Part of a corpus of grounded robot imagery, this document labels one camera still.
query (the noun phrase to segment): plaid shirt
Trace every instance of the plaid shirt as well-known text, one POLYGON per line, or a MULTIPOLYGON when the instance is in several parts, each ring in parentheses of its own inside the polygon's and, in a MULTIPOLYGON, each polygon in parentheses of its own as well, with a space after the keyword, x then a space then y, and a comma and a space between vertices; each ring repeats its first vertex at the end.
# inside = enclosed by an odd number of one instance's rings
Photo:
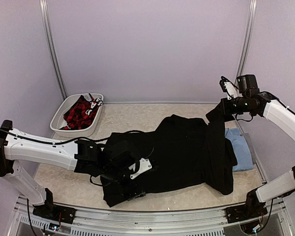
POLYGON ((77 130, 86 129, 94 121, 98 108, 103 105, 103 101, 100 98, 92 101, 87 101, 84 96, 80 96, 78 101, 67 111, 63 118, 67 121, 67 126, 61 128, 63 130, 77 130))

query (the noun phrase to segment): marble-patterned tabletop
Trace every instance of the marble-patterned tabletop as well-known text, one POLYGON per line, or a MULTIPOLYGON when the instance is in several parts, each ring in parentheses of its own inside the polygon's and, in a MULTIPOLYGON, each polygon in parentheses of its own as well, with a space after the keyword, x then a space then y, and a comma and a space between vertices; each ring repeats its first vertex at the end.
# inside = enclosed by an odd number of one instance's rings
MULTIPOLYGON (((202 104, 111 104, 105 105, 95 132, 90 136, 94 139, 109 137, 112 132, 128 130, 153 131, 160 122, 172 114, 186 118, 203 118, 214 105, 202 104)), ((235 128, 234 121, 227 122, 226 128, 235 128)), ((54 135, 55 139, 67 138, 54 135)), ((224 206, 245 201, 250 190, 261 186, 261 178, 257 169, 234 172, 234 191, 224 196, 217 190, 203 183, 176 191, 147 194, 129 202, 123 202, 111 209, 156 211, 186 210, 224 206)), ((77 174, 60 167, 40 164, 35 180, 49 188, 58 203, 109 209, 103 200, 102 187, 92 185, 89 175, 77 174)))

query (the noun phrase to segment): white laundry basket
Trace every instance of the white laundry basket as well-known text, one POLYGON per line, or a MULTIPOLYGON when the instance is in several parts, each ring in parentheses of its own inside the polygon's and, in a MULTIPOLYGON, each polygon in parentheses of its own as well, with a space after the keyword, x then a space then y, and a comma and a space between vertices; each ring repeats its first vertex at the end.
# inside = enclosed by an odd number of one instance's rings
MULTIPOLYGON (((88 137, 90 136, 97 125, 100 113, 102 112, 102 106, 100 106, 97 110, 95 119, 93 123, 86 129, 79 129, 79 130, 62 130, 61 128, 67 126, 67 122, 63 119, 63 115, 72 107, 72 105, 79 99, 81 95, 87 95, 88 93, 83 94, 76 94, 67 97, 64 102, 61 104, 59 109, 57 110, 56 114, 54 115, 52 121, 50 122, 50 128, 58 135, 67 138, 74 138, 74 137, 88 137)), ((94 99, 101 98, 104 101, 104 96, 99 93, 91 93, 94 99)))

